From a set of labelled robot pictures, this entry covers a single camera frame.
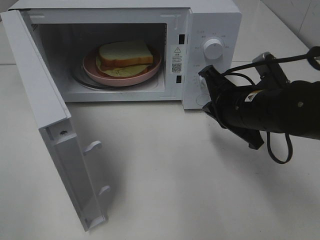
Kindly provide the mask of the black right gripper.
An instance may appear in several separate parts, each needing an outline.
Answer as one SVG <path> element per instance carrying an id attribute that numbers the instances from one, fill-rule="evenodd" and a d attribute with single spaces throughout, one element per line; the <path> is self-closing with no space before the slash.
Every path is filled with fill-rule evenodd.
<path id="1" fill-rule="evenodd" d="M 204 67 L 198 75 L 205 79 L 210 102 L 202 109 L 215 119 L 219 125 L 232 130 L 238 137 L 248 143 L 248 147 L 258 150 L 265 142 L 259 130 L 251 129 L 243 121 L 241 105 L 250 93 L 250 86 L 237 86 L 222 76 L 213 65 Z"/>

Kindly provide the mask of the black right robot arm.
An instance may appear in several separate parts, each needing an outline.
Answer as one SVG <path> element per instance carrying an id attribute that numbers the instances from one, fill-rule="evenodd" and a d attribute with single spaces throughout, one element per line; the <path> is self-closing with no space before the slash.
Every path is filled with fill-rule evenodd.
<path id="1" fill-rule="evenodd" d="M 211 101 L 203 111 L 251 148 L 263 144 L 260 132 L 320 138 L 320 83 L 297 80 L 286 83 L 267 75 L 256 85 L 236 86 L 212 65 L 199 73 Z"/>

